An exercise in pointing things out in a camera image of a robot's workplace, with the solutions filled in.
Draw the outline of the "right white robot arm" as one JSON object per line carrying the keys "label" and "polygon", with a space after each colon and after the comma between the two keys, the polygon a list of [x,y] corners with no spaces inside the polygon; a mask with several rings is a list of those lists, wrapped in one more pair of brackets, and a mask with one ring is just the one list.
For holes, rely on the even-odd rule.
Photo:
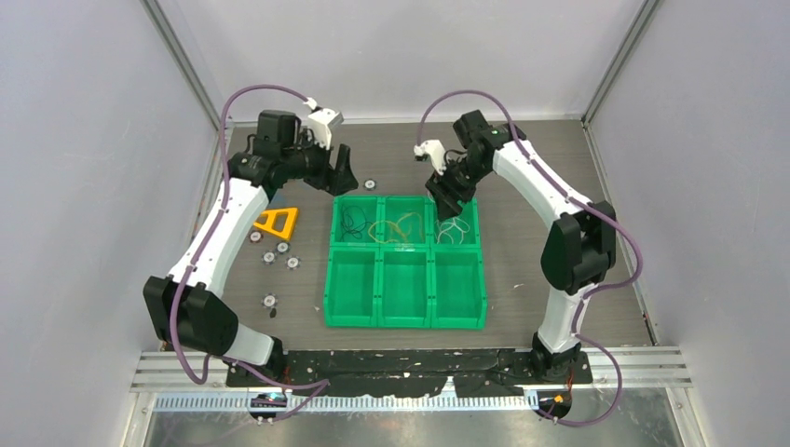
{"label": "right white robot arm", "polygon": [[538,213],[548,229],[540,268],[550,294],[533,335],[529,371],[540,382],[565,378],[579,360],[578,332],[589,294],[616,263],[616,212],[607,201],[575,197],[512,123],[492,125],[475,110],[455,121],[453,130],[462,146],[457,159],[438,140],[421,140],[414,147],[415,159],[433,167],[426,188],[437,216],[442,221],[457,217],[490,173],[507,181]]}

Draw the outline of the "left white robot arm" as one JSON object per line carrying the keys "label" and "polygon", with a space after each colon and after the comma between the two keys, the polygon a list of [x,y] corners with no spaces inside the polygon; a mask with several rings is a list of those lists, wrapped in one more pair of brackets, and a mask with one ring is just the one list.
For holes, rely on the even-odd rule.
{"label": "left white robot arm", "polygon": [[[350,148],[331,146],[341,113],[318,108],[301,120],[290,112],[264,110],[250,149],[233,154],[229,180],[221,184],[209,218],[189,249],[163,278],[143,287],[157,337],[182,347],[250,364],[261,384],[277,384],[286,371],[279,339],[240,323],[222,300],[228,273],[252,225],[290,180],[341,196],[358,188]],[[334,164],[331,155],[336,153]]]}

